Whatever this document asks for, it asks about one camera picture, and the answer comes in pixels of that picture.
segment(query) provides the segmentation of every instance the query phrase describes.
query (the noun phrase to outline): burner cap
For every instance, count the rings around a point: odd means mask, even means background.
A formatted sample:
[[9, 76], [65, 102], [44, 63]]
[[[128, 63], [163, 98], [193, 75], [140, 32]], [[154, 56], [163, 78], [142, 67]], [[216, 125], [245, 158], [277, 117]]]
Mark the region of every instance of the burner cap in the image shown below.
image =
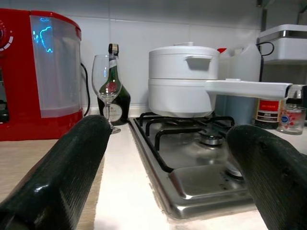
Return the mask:
[[205, 132], [200, 131], [199, 134], [201, 135], [201, 143], [207, 145], [221, 145], [223, 143], [223, 137], [214, 132]]

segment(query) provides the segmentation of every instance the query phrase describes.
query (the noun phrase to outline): wall tile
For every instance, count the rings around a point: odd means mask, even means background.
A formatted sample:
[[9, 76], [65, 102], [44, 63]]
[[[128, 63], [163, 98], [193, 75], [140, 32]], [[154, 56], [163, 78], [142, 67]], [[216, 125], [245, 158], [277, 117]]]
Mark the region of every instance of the wall tile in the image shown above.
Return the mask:
[[132, 104], [147, 103], [149, 51], [188, 40], [187, 25], [111, 21], [111, 41], [119, 44], [120, 77]]
[[187, 23], [189, 0], [112, 0], [111, 19]]
[[190, 40], [198, 46], [236, 47], [256, 43], [259, 30], [192, 25]]
[[0, 8], [10, 8], [10, 0], [0, 0]]
[[25, 10], [53, 11], [74, 16], [108, 18], [107, 0], [11, 0], [11, 7]]
[[59, 3], [58, 13], [84, 16], [109, 18], [108, 0], [57, 0]]
[[54, 11], [60, 7], [54, 0], [11, 0], [11, 7], [21, 10]]
[[270, 65], [265, 64], [262, 80], [266, 82], [289, 82], [293, 84], [306, 84], [306, 65]]
[[276, 1], [268, 8], [267, 29], [282, 24], [296, 24], [299, 4], [296, 0]]
[[[81, 62], [86, 66], [89, 76], [91, 105], [97, 106], [97, 98], [92, 89], [91, 77], [94, 56], [107, 53], [109, 44], [109, 21], [104, 19], [71, 17], [81, 28]], [[85, 80], [81, 81], [82, 105], [87, 106]]]
[[261, 9], [255, 0], [190, 0], [191, 24], [260, 28]]

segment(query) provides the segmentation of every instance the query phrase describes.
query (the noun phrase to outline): black power cord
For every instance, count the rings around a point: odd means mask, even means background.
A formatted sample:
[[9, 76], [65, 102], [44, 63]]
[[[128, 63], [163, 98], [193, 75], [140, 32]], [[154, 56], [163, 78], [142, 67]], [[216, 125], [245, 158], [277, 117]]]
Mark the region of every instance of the black power cord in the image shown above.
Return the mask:
[[88, 74], [87, 74], [87, 70], [86, 67], [84, 66], [84, 64], [81, 63], [82, 68], [84, 69], [85, 72], [85, 86], [86, 86], [86, 93], [87, 93], [87, 109], [84, 113], [84, 116], [86, 116], [88, 114], [88, 111], [90, 111], [90, 106], [91, 106], [91, 97], [90, 97], [90, 91], [88, 89]]
[[[270, 44], [272, 46], [272, 50], [270, 53], [267, 53], [267, 54], [262, 54], [261, 53], [261, 48], [260, 48], [260, 45], [263, 45], [263, 44]], [[258, 44], [256, 44], [256, 46], [258, 47], [259, 49], [259, 52], [261, 54], [261, 64], [260, 64], [260, 76], [259, 76], [259, 82], [262, 82], [262, 73], [263, 73], [263, 66], [264, 66], [264, 56], [268, 56], [270, 54], [272, 54], [274, 52], [274, 44], [272, 42], [260, 42]]]

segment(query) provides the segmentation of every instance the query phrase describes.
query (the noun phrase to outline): white countertop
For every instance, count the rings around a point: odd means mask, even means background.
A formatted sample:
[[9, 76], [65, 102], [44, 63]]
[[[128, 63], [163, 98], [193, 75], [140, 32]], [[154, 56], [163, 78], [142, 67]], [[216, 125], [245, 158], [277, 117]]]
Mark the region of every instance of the white countertop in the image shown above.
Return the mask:
[[[169, 218], [155, 200], [154, 190], [140, 159], [129, 125], [111, 135], [96, 207], [95, 230], [266, 230], [258, 211], [191, 220]], [[303, 135], [272, 133], [307, 154], [307, 128]]]

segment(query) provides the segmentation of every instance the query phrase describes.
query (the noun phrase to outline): pot handle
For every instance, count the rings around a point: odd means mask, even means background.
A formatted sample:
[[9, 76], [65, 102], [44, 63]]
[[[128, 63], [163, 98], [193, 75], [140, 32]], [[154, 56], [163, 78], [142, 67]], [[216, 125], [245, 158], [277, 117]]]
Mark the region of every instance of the pot handle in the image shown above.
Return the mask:
[[186, 56], [185, 60], [191, 60], [191, 59], [206, 59], [206, 60], [211, 60], [213, 57], [212, 56], [206, 56], [206, 55], [190, 55]]
[[291, 83], [243, 81], [240, 79], [207, 80], [205, 90], [211, 94], [256, 97], [267, 100], [287, 99]]

